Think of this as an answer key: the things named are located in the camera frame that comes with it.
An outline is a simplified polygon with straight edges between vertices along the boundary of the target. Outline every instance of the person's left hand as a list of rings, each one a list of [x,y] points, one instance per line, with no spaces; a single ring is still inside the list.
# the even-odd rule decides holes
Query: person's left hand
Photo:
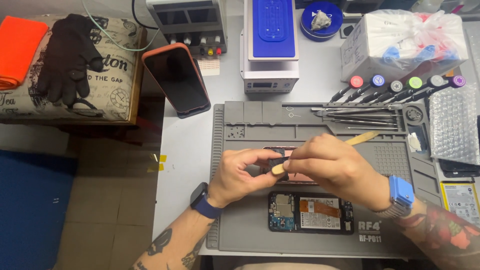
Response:
[[[273,186],[283,175],[272,172],[252,177],[244,169],[251,164],[268,166],[268,159],[282,155],[268,149],[227,150],[222,153],[215,176],[208,185],[208,202],[218,208],[238,201],[251,192]]]

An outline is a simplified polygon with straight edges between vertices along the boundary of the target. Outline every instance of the blue tin can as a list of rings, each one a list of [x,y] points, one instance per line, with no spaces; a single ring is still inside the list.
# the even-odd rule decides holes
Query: blue tin can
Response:
[[[312,31],[312,21],[318,11],[321,10],[332,20],[329,27]],[[300,29],[302,33],[313,41],[327,41],[340,30],[343,23],[342,10],[330,2],[314,2],[305,8],[300,19]]]

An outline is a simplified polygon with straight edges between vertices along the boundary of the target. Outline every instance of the orange towel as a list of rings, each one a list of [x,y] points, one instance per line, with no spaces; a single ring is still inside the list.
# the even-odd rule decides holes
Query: orange towel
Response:
[[[5,17],[0,25],[0,90],[14,89],[24,82],[47,30],[46,23]]]

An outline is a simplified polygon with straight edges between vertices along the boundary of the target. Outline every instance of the clock print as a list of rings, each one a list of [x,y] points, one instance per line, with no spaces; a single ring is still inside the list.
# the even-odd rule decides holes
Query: clock print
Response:
[[[128,105],[130,104],[130,97],[127,91],[120,88],[112,91],[112,93],[110,94],[110,100],[112,101],[112,104],[115,105],[115,107],[124,110],[127,110]]]

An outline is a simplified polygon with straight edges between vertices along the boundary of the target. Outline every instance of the gray repair mat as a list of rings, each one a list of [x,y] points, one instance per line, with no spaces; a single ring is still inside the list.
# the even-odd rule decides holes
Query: gray repair mat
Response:
[[[331,118],[315,116],[311,108],[323,105],[325,103],[270,101],[226,101],[225,104],[216,104],[211,175],[216,171],[222,151],[228,149],[298,147],[321,133],[330,133],[345,141],[368,131],[345,129],[366,126],[334,123]],[[356,145],[355,149],[378,172],[402,177],[412,183],[416,195],[443,206],[438,175],[428,149],[429,123],[424,105],[405,104],[402,110],[387,113],[402,115],[397,118],[400,129],[381,131],[379,136]],[[411,152],[409,148],[407,136],[413,132],[417,137],[423,138],[420,139],[420,152]],[[257,176],[260,168],[249,166],[247,171],[252,176]],[[272,232],[268,229],[267,197],[270,191],[325,193],[319,186],[287,184],[275,185],[246,196],[226,207],[207,235],[207,248],[346,257],[423,257],[422,252],[391,221],[382,220],[358,205],[353,206],[353,235]]]

